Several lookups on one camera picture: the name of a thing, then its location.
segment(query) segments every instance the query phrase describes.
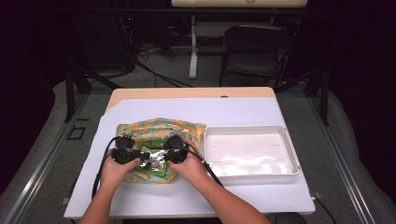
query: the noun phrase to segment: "white desk leg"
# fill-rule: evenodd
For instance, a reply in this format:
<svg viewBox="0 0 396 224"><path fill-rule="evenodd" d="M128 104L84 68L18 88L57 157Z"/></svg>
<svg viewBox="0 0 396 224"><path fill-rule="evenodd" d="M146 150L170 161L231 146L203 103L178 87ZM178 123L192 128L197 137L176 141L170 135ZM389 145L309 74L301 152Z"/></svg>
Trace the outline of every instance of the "white desk leg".
<svg viewBox="0 0 396 224"><path fill-rule="evenodd" d="M198 64L198 54L197 54L197 36L195 33L195 17L191 17L191 63L190 63L190 78L197 78L197 64Z"/></svg>

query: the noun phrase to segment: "hand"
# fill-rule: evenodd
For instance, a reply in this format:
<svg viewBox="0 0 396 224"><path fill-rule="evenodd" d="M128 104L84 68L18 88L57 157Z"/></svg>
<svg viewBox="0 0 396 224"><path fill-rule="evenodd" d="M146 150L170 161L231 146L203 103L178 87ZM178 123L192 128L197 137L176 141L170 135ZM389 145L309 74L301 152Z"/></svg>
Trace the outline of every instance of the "hand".
<svg viewBox="0 0 396 224"><path fill-rule="evenodd" d="M185 140L185 142L188 145L195 146L195 144L191 140ZM175 164L172 163L171 161L168 162L169 167L178 172L185 180L187 180L189 183L193 184L194 181L200 181L202 178L207 178L208 175L206 174L206 169L202 165L202 163L191 153L187 155L186 160L184 160L181 164Z"/></svg>
<svg viewBox="0 0 396 224"><path fill-rule="evenodd" d="M111 154L111 149L107 152L107 156ZM103 166L100 188L114 190L120 186L125 176L140 163L140 158L134 159L125 164L119 164L108 156Z"/></svg>

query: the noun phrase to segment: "black horizontal bar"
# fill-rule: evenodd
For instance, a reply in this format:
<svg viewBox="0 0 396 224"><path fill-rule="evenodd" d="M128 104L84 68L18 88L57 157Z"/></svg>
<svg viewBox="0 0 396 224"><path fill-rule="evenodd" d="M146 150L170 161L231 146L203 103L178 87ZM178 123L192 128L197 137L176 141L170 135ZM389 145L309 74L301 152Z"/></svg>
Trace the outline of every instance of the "black horizontal bar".
<svg viewBox="0 0 396 224"><path fill-rule="evenodd" d="M229 7L170 7L170 8L71 8L46 7L63 14L95 13L133 16L233 16L233 17L293 17L301 19L343 19L344 11L307 11L304 8L229 8Z"/></svg>

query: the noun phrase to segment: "person's left hand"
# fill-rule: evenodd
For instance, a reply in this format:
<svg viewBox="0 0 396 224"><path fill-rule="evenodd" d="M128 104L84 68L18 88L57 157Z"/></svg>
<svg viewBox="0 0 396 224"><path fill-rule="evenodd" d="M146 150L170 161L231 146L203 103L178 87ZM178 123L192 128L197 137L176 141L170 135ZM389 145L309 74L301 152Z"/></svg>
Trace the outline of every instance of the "person's left hand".
<svg viewBox="0 0 396 224"><path fill-rule="evenodd" d="M125 176L140 163L140 158L134 159L125 164L119 164L113 161L111 156L108 156L103 166L100 188L107 190L114 190L120 186Z"/></svg>

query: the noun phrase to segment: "person's right arm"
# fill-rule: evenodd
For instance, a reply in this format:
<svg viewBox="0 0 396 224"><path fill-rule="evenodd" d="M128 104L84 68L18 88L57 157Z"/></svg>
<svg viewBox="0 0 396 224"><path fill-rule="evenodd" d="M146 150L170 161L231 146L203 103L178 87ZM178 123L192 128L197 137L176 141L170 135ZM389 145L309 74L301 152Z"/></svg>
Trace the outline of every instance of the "person's right arm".
<svg viewBox="0 0 396 224"><path fill-rule="evenodd" d="M169 165L205 197L222 223L270 223L251 204L216 183L206 174L201 162L190 153L181 164L169 162Z"/></svg>

